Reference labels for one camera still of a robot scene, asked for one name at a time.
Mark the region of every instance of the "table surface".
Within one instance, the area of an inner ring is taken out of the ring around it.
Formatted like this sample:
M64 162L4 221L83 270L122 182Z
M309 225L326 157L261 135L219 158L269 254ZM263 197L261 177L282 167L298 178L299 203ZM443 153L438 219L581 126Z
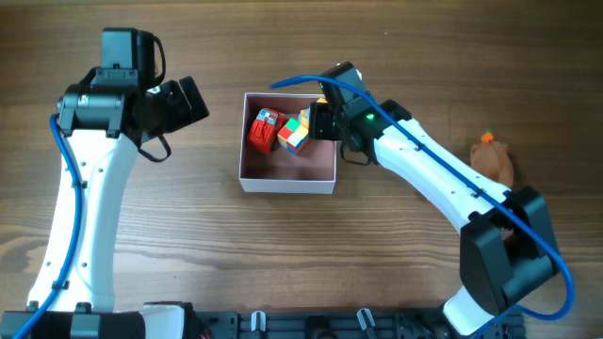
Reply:
M243 93L351 60L378 100L407 107L464 161L485 129L509 144L517 185L546 197L578 291L566 318L529 319L529 335L603 335L602 9L557 0L1 7L0 307L24 307L45 252L59 179L48 116L99 63L102 28L134 26L162 39L167 79L192 75L211 116L168 136L168 161L141 157L132 170L115 247L118 309L166 299L240 312L393 309L437 306L458 290L459 236L393 172L339 160L330 196L240 187ZM552 312L563 299L557 277L524 304Z

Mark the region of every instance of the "cardboard box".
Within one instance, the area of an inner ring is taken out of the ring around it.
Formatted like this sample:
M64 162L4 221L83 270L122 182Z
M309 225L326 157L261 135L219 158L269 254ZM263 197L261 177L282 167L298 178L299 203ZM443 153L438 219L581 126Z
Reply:
M332 194L337 173L336 143L308 140L295 155L275 141L276 150L261 153L247 146L247 132L262 108L297 119L300 110L322 98L318 94L245 93L238 180L246 192Z

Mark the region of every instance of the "blue tube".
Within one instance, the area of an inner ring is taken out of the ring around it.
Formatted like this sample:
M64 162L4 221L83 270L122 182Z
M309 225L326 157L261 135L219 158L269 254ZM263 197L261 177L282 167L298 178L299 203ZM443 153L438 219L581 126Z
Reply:
M444 161L444 159L439 157L436 153L434 153L432 150L430 150L426 145L421 143L410 132L405 130L397 121L395 121L389 115L387 115L387 113L379 106L379 104L377 104L377 102L375 102L375 100L373 100L373 98L371 98L369 95L367 95L364 91L355 88L354 86L348 85L344 82L337 81L337 80L334 80L334 79L326 77L326 76L308 74L308 75L294 76L292 78L279 81L275 84L272 84L270 86L270 88L271 89L279 89L279 88L283 88L283 87L287 87L287 86L291 86L291 85L297 85L297 84L308 82L308 81L318 81L319 83L332 84L332 85L335 85L342 89L349 90L350 92L362 97L369 104L371 104L373 106L373 108L375 108L375 110L377 112L379 112L379 114L381 114L384 119L389 121L392 124L392 126L396 127L396 129L398 129L403 135L405 135L407 138L409 138L411 141L413 141L414 144L421 151L423 151L427 155L429 155L433 160L435 160L438 164L440 164L442 167L444 167L446 170L448 170L450 173L452 173L452 175L457 177L461 182L463 182L465 185L467 185L469 188L471 188L474 192L477 193L479 191L480 188L477 185L473 184L473 182L471 182L469 179L464 177L458 170L456 170L449 163ZM572 278L572 274L569 271L569 267L567 266L565 261L555 250L553 250L553 248L551 248L545 242L545 240L540 235L538 235L536 232L534 232L530 226L528 226L522 219L518 218L515 214L513 214L509 209L505 208L501 203L497 202L494 198L492 198L486 192L482 191L480 194L480 197L484 198L487 202L492 204L500 213L505 215L505 217L510 219L512 223L517 225L517 227L519 227L519 229L521 229L521 231L523 231L525 234L529 235L536 242L536 244L538 244L538 246L540 246L543 250L545 250L546 254L553 260L555 265L561 271L563 278L565 279L565 289L567 291L566 296L565 296L565 303L559 309L559 311L555 312L554 314L543 315L543 314L536 313L532 310L529 310L521 305L516 305L516 307L518 309L520 309L522 312L524 312L525 314L533 316L533 317L541 319L541 320L551 321L551 320L557 320L557 319L564 317L569 312L569 310L572 308L572 305L574 303L574 297L576 294L575 286L574 286L574 279Z
M81 178L79 175L79 170L75 165L71 155L67 151L67 147L65 146L65 142L63 141L63 137L60 134L57 125L57 115L53 115L50 117L50 129L53 131L53 136L55 137L55 142L57 143L58 148L60 149L61 154L65 158L65 162L67 163L67 168L72 175L72 180L74 184L79 184L81 182ZM69 248L67 249L67 254L65 255L65 262L63 263L62 268L58 273L57 284L62 285L67 280L67 274L69 273L69 268L72 266L73 257L75 256L75 247L77 246L77 240L79 238L79 231L82 225L82 207L84 205L84 192L81 186L73 185L75 191L75 216L73 218L73 231L72 231L72 239L69 242ZM44 301L44 303L38 308L38 310L25 322L25 324L15 333L13 338L22 339L27 336L31 330L36 326L38 321L44 315L44 313L48 310L50 305L53 304L55 299L57 299L58 293L60 290L53 289L50 294Z

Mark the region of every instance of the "wooden table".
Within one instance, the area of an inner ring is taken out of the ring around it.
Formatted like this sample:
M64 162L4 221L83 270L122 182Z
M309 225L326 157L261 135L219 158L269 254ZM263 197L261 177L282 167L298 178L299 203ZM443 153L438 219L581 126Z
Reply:
M239 185L243 93L351 60L378 100L405 105L463 160L487 128L510 145L517 184L547 199L578 291L569 316L528 319L529 335L603 335L600 4L1 7L0 308L24 307L45 252L59 178L48 116L99 63L102 28L134 26L162 39L167 78L192 75L211 117L168 136L169 161L140 158L132 171L114 258L118 309L165 299L240 312L393 309L437 306L458 290L458 235L392 172L338 161L332 196ZM557 277L524 304L552 312L563 298Z

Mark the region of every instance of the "wood grain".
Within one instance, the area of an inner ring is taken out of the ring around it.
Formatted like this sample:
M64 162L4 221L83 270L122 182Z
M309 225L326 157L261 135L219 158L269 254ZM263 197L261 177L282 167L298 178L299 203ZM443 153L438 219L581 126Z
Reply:
M24 307L47 243L59 178L47 118L99 63L102 28L134 26L162 39L168 78L192 75L211 117L168 136L169 161L141 158L132 171L115 249L118 309L161 299L240 312L436 306L457 291L458 235L391 172L339 161L333 196L240 188L243 93L351 60L379 100L405 105L463 160L486 128L509 144L518 184L547 198L578 289L568 317L529 319L530 337L600 336L602 9L557 0L0 7L0 308ZM563 289L558 277L525 304L550 312Z

